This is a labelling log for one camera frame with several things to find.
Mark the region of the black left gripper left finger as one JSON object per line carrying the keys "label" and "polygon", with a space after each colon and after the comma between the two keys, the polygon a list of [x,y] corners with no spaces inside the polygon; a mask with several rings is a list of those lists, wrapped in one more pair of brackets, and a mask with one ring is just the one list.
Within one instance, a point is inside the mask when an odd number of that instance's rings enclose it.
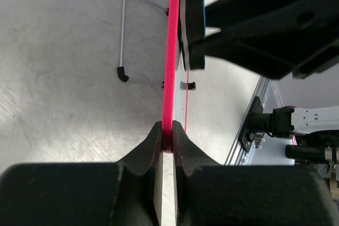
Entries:
{"label": "black left gripper left finger", "polygon": [[16,164],[1,174],[1,225],[160,225],[162,128],[116,162]]}

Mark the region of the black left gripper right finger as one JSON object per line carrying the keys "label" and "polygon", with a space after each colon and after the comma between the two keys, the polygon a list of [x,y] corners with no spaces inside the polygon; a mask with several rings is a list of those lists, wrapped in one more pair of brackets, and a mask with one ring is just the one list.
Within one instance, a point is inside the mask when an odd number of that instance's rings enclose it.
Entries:
{"label": "black left gripper right finger", "polygon": [[333,225],[323,179],[305,166],[223,166],[173,122],[177,225]]}

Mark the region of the blue whiteboard eraser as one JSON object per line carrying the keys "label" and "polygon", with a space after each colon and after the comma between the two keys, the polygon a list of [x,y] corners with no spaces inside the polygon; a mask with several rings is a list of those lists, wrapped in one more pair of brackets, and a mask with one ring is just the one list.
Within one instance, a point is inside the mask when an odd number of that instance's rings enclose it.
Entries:
{"label": "blue whiteboard eraser", "polygon": [[204,69],[204,55],[193,52],[193,44],[206,37],[204,0],[180,0],[178,40],[186,71]]}

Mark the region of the pink framed whiteboard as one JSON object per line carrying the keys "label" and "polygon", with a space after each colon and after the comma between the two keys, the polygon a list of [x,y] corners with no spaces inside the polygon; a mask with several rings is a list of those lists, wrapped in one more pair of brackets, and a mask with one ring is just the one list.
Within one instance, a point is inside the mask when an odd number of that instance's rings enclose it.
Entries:
{"label": "pink framed whiteboard", "polygon": [[172,154],[173,122],[181,123],[186,129],[188,118],[189,72],[184,70],[183,58],[179,51],[177,29],[179,23],[179,1],[169,0],[169,18],[167,26],[165,80],[163,95],[163,175],[162,175],[162,215],[161,225],[175,225],[175,180],[174,156]]}

